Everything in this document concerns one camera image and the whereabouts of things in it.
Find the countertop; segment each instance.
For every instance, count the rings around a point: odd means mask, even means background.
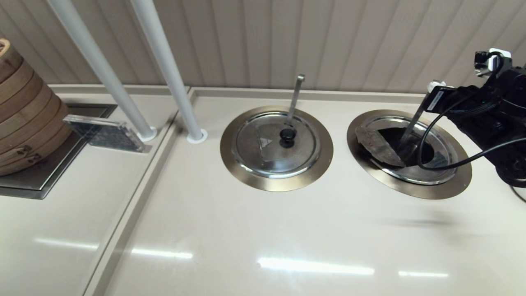
[[[423,200],[379,183],[351,155],[346,132],[356,116],[414,113],[415,100],[301,95],[297,108],[332,137],[332,163],[313,184],[276,193],[232,176],[219,143],[239,114],[288,105],[290,92],[196,92],[195,113],[208,139],[175,139],[106,295],[526,295],[526,203],[487,160],[472,163],[461,194]],[[448,120],[438,125],[468,155],[480,151]],[[78,241],[93,244],[96,237]]]
[[[65,102],[115,103],[100,86],[54,90]],[[133,99],[159,129],[146,143],[148,153],[86,145],[45,199],[0,196],[0,295],[70,296],[86,289],[177,110],[168,95]],[[109,118],[127,120],[120,108]]]

